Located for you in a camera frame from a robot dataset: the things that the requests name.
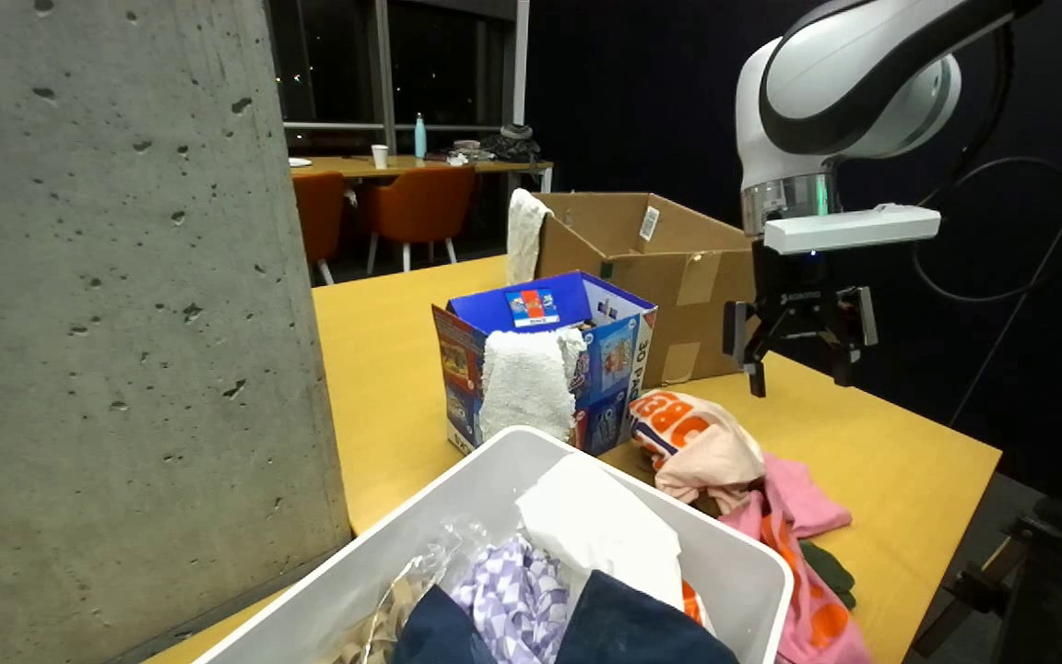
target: gray concrete wall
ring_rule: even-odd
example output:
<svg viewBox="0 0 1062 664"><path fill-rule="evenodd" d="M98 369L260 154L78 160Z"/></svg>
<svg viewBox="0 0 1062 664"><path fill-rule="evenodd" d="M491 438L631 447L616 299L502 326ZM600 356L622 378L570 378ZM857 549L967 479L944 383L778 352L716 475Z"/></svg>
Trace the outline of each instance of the gray concrete wall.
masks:
<svg viewBox="0 0 1062 664"><path fill-rule="evenodd" d="M0 0L0 662L347 543L260 0Z"/></svg>

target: cable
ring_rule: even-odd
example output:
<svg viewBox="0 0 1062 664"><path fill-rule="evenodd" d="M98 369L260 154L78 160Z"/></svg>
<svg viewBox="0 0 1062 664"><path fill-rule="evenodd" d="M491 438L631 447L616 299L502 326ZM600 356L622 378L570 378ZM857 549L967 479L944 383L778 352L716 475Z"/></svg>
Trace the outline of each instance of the cable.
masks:
<svg viewBox="0 0 1062 664"><path fill-rule="evenodd" d="M949 192L971 186L974 176L983 176L983 174L987 174L987 171L1003 171L1003 168L1033 168L1033 171L1048 171L1048 174L1055 174L1055 176L1062 180L1062 171L1058 171L1055 163L1048 163L1048 160L1007 154L1007 160L992 160L992 163L983 163L976 171L963 174ZM912 266L916 266L916 272L925 282L925 288L935 288L941 299L952 299L952 302L963 302L963 306L1007 302L1007 299L1024 295L1024 292L1042 282L1042 272L1033 272L1024 284L1007 288L1007 292L992 292L992 295L952 292L952 288L944 288L944 284L936 284L936 278L925 272L925 266L921 266L921 244L912 250Z"/></svg>
<svg viewBox="0 0 1062 664"><path fill-rule="evenodd" d="M992 88L992 107L987 107L984 121L976 126L976 134L971 138L971 145L963 149L960 168L952 168L949 176L935 192L925 192L917 198L921 207L931 207L936 195L952 192L954 180L963 180L963 174L971 171L974 154L999 131L1003 107L1011 100L1011 81L1014 81L1014 31L1003 26L992 45L997 45L997 64L999 64L997 68L999 77L997 77L997 88Z"/></svg>
<svg viewBox="0 0 1062 664"><path fill-rule="evenodd" d="M967 395L963 395L963 404L954 407L952 422L967 412L967 407L971 407L971 397L974 397L976 383L984 380L984 369L992 365L992 357L997 357L997 356L999 356L999 348L1007 342L1007 334L1014 329L1014 320L1018 320L1021 306L1024 306L1024 302L1028 302L1028 295L1033 295L1033 284L1042 284L1042 278L1044 278L1044 271L1048 271L1051 256L1058 250L1058 244L1062 244L1062 227L1058 227L1058 233L1051 238L1051 244L1048 244L1048 250L1044 250L1044 257L1042 257L1042 266L1035 266L1035 272L1033 272L1028 288L1024 288L1024 292L1014 299L1014 309L1011 309L1011 318L1003 320L1003 329L999 329L997 342L984 352L984 357L983 357L983 365L976 365L974 380L967 383Z"/></svg>

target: bottle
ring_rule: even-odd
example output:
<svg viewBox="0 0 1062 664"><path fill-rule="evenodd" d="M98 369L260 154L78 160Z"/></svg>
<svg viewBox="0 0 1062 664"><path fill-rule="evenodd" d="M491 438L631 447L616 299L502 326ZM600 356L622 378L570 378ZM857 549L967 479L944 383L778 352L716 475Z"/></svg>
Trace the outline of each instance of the bottle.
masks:
<svg viewBox="0 0 1062 664"><path fill-rule="evenodd" d="M427 154L427 131L426 131L421 112L418 112L418 126L415 126L415 154L418 154L418 163L426 163L426 154Z"/></svg>

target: orange object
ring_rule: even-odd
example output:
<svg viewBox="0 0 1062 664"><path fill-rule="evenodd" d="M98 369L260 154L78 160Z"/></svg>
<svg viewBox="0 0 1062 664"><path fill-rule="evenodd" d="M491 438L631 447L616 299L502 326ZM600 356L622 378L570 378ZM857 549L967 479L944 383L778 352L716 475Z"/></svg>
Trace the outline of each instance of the orange object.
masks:
<svg viewBox="0 0 1062 664"><path fill-rule="evenodd" d="M704 622L704 597L690 582L683 582L683 613Z"/></svg>
<svg viewBox="0 0 1062 664"><path fill-rule="evenodd" d="M334 282L327 257L338 250L342 238L347 176L295 171L295 203L305 244L305 266L316 266L324 282Z"/></svg>
<svg viewBox="0 0 1062 664"><path fill-rule="evenodd" d="M692 407L674 390L647 390L631 412L665 436L674 452L683 452L690 436L713 429L713 422L692 412Z"/></svg>
<svg viewBox="0 0 1062 664"><path fill-rule="evenodd" d="M361 220L374 230L369 272L377 271L379 238L401 244L401 266L415 266L415 244L447 244L458 263L453 238L461 238L472 207L472 168L421 168L393 186L369 186L357 195Z"/></svg>

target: desk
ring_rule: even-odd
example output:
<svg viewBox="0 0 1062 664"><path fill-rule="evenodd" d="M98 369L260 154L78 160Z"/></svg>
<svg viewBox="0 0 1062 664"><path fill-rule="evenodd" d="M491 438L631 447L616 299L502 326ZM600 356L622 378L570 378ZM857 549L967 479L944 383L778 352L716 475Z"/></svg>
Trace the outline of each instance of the desk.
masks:
<svg viewBox="0 0 1062 664"><path fill-rule="evenodd" d="M350 524L361 531L449 469L438 348L427 302L504 282L502 257L316 288L316 329L338 436ZM901 664L999 452L916 417L830 378L767 357L772 395L753 397L743 374L683 390L724 404L767 454L798 458L823 490L857 513L818 543L857 577L857 619L878 662ZM196 634L203 652L241 619Z"/></svg>
<svg viewBox="0 0 1062 664"><path fill-rule="evenodd" d="M442 160L426 160L418 163L415 154L393 154L389 171L377 171L377 163L369 154L361 160L342 160L342 154L315 154L305 168L292 168L295 174L316 174L316 171L335 171L350 180L389 180L399 176L407 171L427 171L427 168L447 168ZM552 192L552 163L472 163L477 174L533 174L540 176L540 192Z"/></svg>

